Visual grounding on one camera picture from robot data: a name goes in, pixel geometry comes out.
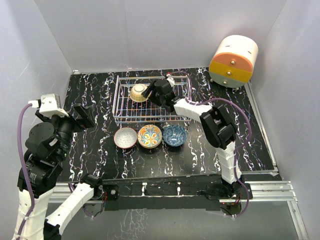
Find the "yellow dotted sun bowl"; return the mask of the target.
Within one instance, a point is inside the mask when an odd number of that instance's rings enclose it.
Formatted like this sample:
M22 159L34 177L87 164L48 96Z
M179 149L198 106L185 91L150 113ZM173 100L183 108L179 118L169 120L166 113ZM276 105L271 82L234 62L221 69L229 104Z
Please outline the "yellow dotted sun bowl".
M129 93L129 97L133 102L143 103L147 101L147 98L143 96L143 92L147 89L147 86L144 84L135 84Z

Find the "blue white patterned bowl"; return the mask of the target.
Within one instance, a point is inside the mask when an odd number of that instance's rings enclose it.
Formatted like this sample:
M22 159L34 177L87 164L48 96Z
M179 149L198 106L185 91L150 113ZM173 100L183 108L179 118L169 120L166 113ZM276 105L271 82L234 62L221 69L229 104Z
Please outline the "blue white patterned bowl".
M171 147L179 147L187 140L187 131L180 125L169 125L163 131L164 142Z

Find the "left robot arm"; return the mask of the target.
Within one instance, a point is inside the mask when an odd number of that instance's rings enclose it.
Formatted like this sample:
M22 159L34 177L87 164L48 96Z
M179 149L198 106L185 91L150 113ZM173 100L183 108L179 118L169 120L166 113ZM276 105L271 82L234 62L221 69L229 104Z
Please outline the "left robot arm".
M22 150L22 123L28 108L36 108L41 120L30 130ZM21 162L17 187L19 207L14 240L60 240L75 214L90 200L103 195L103 181L92 174L85 175L73 187L71 195L50 215L48 204L63 162L69 155L73 135L95 126L93 108L75 104L76 119L57 103L30 101L18 117L17 148Z

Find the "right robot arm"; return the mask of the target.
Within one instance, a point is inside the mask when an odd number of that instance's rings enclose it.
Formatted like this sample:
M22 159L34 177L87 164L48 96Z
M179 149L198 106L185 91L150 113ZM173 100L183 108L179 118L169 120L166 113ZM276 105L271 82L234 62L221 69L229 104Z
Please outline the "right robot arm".
M221 183L208 194L225 195L233 199L241 192L241 178L235 157L237 128L230 115L221 107L198 104L187 97L176 95L167 79L154 80L141 94L159 107L201 123L205 137L215 148L221 167Z

